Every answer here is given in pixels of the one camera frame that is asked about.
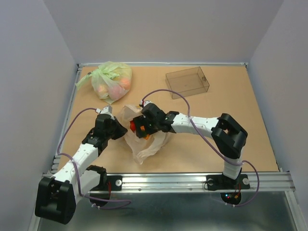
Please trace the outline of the orange persimmon with green calyx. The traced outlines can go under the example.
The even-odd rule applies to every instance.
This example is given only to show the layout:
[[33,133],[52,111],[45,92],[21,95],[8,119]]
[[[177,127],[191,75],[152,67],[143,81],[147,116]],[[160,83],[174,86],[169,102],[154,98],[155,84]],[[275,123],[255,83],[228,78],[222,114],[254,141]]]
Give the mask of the orange persimmon with green calyx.
[[141,126],[140,127],[140,130],[141,130],[141,137],[145,140],[148,140],[149,137],[150,137],[150,134],[149,132],[147,131],[147,129],[145,128],[145,126]]

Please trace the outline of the orange translucent plastic bag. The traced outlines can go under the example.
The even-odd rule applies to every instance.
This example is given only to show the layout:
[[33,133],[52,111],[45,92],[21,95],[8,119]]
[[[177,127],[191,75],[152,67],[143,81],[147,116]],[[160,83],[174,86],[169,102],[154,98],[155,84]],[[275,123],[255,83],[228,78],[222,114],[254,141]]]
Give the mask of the orange translucent plastic bag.
[[119,139],[120,144],[130,149],[133,159],[136,163],[142,164],[144,160],[155,155],[163,146],[165,146],[172,138],[172,134],[163,133],[161,131],[150,135],[149,138],[138,138],[130,129],[130,121],[141,115],[141,108],[131,104],[124,105],[120,112],[116,115],[118,121],[128,131]]

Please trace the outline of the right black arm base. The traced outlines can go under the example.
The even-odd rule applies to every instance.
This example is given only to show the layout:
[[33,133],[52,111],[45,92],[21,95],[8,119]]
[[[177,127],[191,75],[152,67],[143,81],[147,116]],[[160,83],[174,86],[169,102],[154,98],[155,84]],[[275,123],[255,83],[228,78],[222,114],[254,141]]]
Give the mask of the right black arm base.
[[250,183],[246,174],[240,174],[235,180],[223,174],[211,174],[206,176],[203,187],[208,191],[221,190],[220,197],[223,202],[232,206],[238,206],[242,199],[242,190],[250,189]]

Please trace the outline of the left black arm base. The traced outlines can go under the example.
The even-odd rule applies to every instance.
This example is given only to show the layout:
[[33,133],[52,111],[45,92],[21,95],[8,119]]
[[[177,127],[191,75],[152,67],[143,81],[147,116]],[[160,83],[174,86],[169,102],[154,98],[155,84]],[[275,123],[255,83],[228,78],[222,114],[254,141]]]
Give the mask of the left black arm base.
[[122,179],[123,177],[121,175],[107,175],[103,183],[100,183],[90,191],[89,196],[110,200],[112,192],[114,193],[122,190]]

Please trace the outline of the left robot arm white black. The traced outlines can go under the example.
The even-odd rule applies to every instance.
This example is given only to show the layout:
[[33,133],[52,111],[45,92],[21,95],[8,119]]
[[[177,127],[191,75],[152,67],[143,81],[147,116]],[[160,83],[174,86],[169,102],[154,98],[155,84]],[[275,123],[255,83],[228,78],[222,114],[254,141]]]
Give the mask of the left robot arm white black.
[[110,113],[99,114],[95,126],[80,144],[77,152],[50,178],[43,177],[38,185],[35,215],[61,224],[73,217],[78,202],[93,188],[107,188],[111,183],[104,167],[94,166],[109,140],[117,140],[127,133],[116,117]]

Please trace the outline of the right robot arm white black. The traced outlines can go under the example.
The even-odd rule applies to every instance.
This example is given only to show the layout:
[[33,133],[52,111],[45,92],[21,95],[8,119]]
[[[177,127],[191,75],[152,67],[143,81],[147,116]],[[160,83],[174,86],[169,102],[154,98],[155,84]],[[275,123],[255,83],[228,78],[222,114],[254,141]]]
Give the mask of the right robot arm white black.
[[176,111],[165,113],[156,104],[147,101],[141,115],[130,121],[130,129],[138,138],[147,138],[159,131],[164,133],[188,133],[211,138],[224,159],[222,184],[232,188],[239,182],[242,170],[242,150],[248,133],[229,114],[203,118],[188,116]]

